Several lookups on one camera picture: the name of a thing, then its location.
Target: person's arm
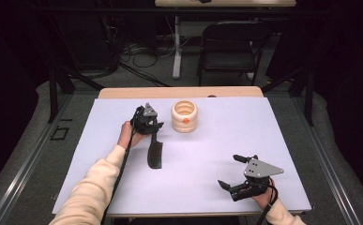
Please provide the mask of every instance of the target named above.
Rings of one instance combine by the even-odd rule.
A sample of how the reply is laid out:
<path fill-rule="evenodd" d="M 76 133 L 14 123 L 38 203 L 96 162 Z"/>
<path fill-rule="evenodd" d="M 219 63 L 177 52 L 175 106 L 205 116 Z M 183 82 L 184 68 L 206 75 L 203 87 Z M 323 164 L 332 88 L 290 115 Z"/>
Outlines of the person's arm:
<path fill-rule="evenodd" d="M 99 224 L 112 198 L 113 185 L 120 172 L 132 127 L 122 126 L 117 145 L 106 158 L 99 159 L 84 179 L 75 185 L 67 201 L 50 224 Z M 144 136 L 136 133 L 133 147 Z"/>
<path fill-rule="evenodd" d="M 254 196 L 252 199 L 257 202 L 258 206 L 262 210 L 266 208 L 268 205 L 271 196 L 274 197 L 272 194 L 272 188 L 268 188 L 266 193 Z M 305 224 L 299 216 L 293 216 L 289 213 L 289 211 L 284 207 L 280 199 L 277 199 L 275 203 L 272 205 L 271 209 L 265 216 L 268 223 L 273 225 L 300 225 Z"/>

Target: white paper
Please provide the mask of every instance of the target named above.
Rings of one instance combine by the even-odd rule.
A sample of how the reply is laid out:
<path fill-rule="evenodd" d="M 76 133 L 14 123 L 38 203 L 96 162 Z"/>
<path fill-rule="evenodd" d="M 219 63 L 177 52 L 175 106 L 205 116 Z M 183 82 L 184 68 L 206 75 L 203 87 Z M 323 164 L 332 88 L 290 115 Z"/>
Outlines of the white paper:
<path fill-rule="evenodd" d="M 305 190 L 265 97 L 189 98 L 198 107 L 198 127 L 191 133 L 172 128 L 171 108 L 180 98 L 96 99 L 76 148 L 67 178 L 54 206 L 57 213 L 73 186 L 98 158 L 117 143 L 121 125 L 146 102 L 164 122 L 158 133 L 163 143 L 162 169 L 147 165 L 150 138 L 131 149 L 108 215 L 218 214 L 260 211 L 252 199 L 234 202 L 218 183 L 245 181 L 247 164 L 233 155 L 252 157 L 280 167 L 274 175 L 289 210 L 310 210 Z"/>

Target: table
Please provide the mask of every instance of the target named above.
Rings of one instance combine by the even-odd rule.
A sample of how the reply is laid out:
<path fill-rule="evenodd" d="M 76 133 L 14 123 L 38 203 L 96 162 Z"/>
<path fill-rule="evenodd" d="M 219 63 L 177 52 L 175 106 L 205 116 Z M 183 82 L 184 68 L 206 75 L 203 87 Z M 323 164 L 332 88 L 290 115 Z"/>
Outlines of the table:
<path fill-rule="evenodd" d="M 295 0 L 212 0 L 210 3 L 202 4 L 199 1 L 192 0 L 156 0 L 155 5 L 163 8 L 287 8 L 294 7 Z M 174 22 L 174 35 L 175 35 L 175 56 L 173 67 L 173 79 L 180 78 L 181 67 L 181 47 L 180 47 L 180 35 L 192 35 L 199 36 L 202 34 L 204 28 L 208 26 L 207 22 L 200 22 L 195 25 L 187 24 L 192 27 L 192 33 L 185 33 L 180 31 L 181 22 L 178 16 L 175 16 Z"/>
<path fill-rule="evenodd" d="M 191 99 L 198 105 L 201 119 L 198 119 L 198 127 L 189 134 L 177 133 L 171 128 L 168 110 L 180 98 Z M 258 214 L 261 210 L 252 199 L 233 202 L 230 194 L 222 190 L 217 182 L 219 179 L 234 186 L 244 181 L 242 172 L 246 164 L 234 161 L 232 155 L 246 156 L 247 151 L 250 154 L 259 152 L 262 160 L 285 170 L 276 179 L 286 207 L 294 213 L 310 210 L 310 203 L 275 116 L 260 88 L 222 86 L 103 89 L 87 120 L 54 213 L 96 159 L 105 157 L 108 149 L 112 148 L 125 117 L 129 119 L 132 110 L 146 101 L 158 112 L 158 120 L 164 122 L 158 133 L 159 141 L 164 143 L 163 168 L 151 170 L 147 167 L 149 139 L 135 146 L 129 154 L 108 217 Z M 230 118 L 224 120 L 225 113 Z M 233 119 L 241 114 L 247 116 L 246 120 Z M 245 125 L 246 121 L 249 121 L 248 126 L 238 126 Z M 213 125 L 219 125 L 221 129 L 212 128 Z M 230 135 L 235 140 L 226 146 L 226 142 L 219 142 L 230 139 Z"/>

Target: dark background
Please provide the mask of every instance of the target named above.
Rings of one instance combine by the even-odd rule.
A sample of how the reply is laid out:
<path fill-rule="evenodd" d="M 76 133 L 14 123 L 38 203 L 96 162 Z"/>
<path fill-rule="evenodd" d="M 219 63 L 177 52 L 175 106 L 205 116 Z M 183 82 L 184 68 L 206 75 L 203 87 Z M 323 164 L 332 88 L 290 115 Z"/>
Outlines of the dark background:
<path fill-rule="evenodd" d="M 44 4 L 63 6 L 62 2 L 51 0 Z M 94 6 L 89 0 L 77 2 Z M 118 7 L 151 8 L 154 1 L 118 1 L 116 4 Z M 314 89 L 327 101 L 338 148 L 363 184 L 363 2 L 299 0 L 296 8 L 328 9 L 332 6 L 338 7 L 340 20 L 321 60 L 315 64 Z M 78 69 L 106 68 L 113 63 L 100 19 L 67 16 L 56 19 L 54 26 L 43 24 L 47 25 L 50 44 L 61 55 L 62 62 Z M 0 1 L 0 171 L 37 105 L 35 89 L 48 81 L 50 61 L 30 20 L 21 11 L 18 1 Z M 151 46 L 156 44 L 156 34 L 165 30 L 161 18 L 133 16 L 122 20 L 136 28 L 125 30 L 126 33 Z M 267 75 L 277 79 L 302 67 L 316 49 L 317 39 L 327 24 L 327 20 L 290 20 Z M 55 32 L 62 32 L 65 39 Z"/>

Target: gray carpet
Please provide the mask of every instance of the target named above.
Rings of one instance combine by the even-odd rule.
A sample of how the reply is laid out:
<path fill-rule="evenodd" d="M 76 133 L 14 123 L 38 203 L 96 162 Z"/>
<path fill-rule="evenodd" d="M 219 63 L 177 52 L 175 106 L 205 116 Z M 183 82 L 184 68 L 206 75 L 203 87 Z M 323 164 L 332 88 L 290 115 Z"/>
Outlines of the gray carpet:
<path fill-rule="evenodd" d="M 258 75 L 257 85 L 259 86 L 266 85 L 268 81 L 264 74 L 275 44 L 265 50 Z M 198 78 L 195 76 L 198 55 L 196 50 L 194 40 L 188 42 L 183 48 L 180 80 L 172 78 L 174 60 L 172 56 L 160 57 L 153 67 L 140 69 L 155 74 L 159 80 L 169 85 L 195 86 L 198 83 Z M 124 56 L 125 63 L 133 66 L 133 57 L 131 56 L 130 60 L 128 58 Z M 135 56 L 134 61 L 137 65 L 149 65 L 153 62 L 155 58 L 143 54 Z M 153 83 L 138 78 L 121 67 L 111 76 L 95 79 L 95 81 L 108 87 L 154 86 Z M 24 162 L 32 151 L 36 151 L 37 146 L 40 154 L 35 160 L 36 164 L 32 172 L 25 177 L 26 183 L 22 191 L 14 197 L 13 204 L 7 205 L 8 210 L 0 211 L 0 213 L 6 212 L 5 215 L 0 215 L 0 217 L 3 216 L 0 220 L 2 224 L 47 224 L 53 218 L 51 212 L 55 193 L 58 193 L 62 186 L 74 150 L 83 132 L 83 126 L 94 98 L 98 94 L 82 82 L 74 81 L 74 83 L 78 91 L 73 96 L 61 96 L 66 104 L 59 118 L 51 125 L 52 129 L 47 135 L 47 141 L 41 146 L 38 143 L 42 141 L 41 135 L 44 134 L 49 118 L 48 84 L 45 83 L 38 89 L 40 99 L 35 115 L 8 161 L 8 165 L 0 175 L 0 202 L 3 201 L 6 190 L 16 178 L 17 172 L 23 168 Z M 204 76 L 204 85 L 249 85 L 249 83 L 246 77 L 238 78 L 237 74 Z M 334 144 L 325 101 L 315 95 L 313 102 L 315 127 L 307 128 L 306 121 L 301 117 L 301 101 L 299 98 L 288 97 L 285 92 L 288 86 L 289 84 L 285 83 L 265 95 L 270 100 L 301 181 L 314 206 L 313 210 L 301 217 L 308 224 L 351 224 L 349 216 L 342 211 L 343 207 L 340 205 L 337 189 L 332 186 L 323 164 L 318 159 L 319 142 L 331 162 L 333 169 L 331 172 L 340 179 L 343 194 L 347 196 L 360 221 L 352 224 L 363 224 L 363 187 Z M 53 135 L 53 130 L 56 128 L 59 130 Z M 65 130 L 68 130 L 67 137 L 64 140 L 56 140 L 62 137 Z M 316 141 L 315 137 L 312 138 L 312 132 L 317 134 Z M 254 224 L 256 219 L 257 217 L 246 217 L 241 218 L 241 221 Z"/>

